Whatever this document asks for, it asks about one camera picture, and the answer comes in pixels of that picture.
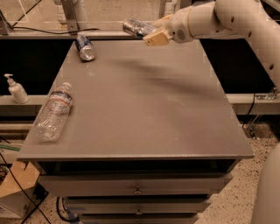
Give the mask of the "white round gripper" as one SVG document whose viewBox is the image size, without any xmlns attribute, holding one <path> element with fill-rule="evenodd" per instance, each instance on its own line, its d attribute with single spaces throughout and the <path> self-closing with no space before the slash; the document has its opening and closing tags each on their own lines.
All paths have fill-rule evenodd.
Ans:
<svg viewBox="0 0 280 224">
<path fill-rule="evenodd" d="M 167 15 L 152 22 L 151 24 L 156 28 L 166 27 L 168 25 L 171 33 L 166 29 L 155 30 L 143 38 L 144 43 L 147 46 L 166 46 L 172 38 L 177 43 L 193 41 L 193 36 L 189 28 L 189 16 L 192 8 L 190 6 L 180 9 L 173 15 Z"/>
</svg>

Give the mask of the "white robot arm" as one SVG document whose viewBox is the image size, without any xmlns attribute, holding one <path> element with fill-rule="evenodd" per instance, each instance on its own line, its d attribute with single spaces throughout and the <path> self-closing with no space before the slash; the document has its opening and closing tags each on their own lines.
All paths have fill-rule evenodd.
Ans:
<svg viewBox="0 0 280 224">
<path fill-rule="evenodd" d="M 156 30 L 144 37 L 149 46 L 224 33 L 240 35 L 280 89 L 280 26 L 266 13 L 261 0 L 214 0 L 178 10 L 153 25 Z M 280 224 L 280 144 L 270 151 L 262 168 L 251 224 Z"/>
</svg>

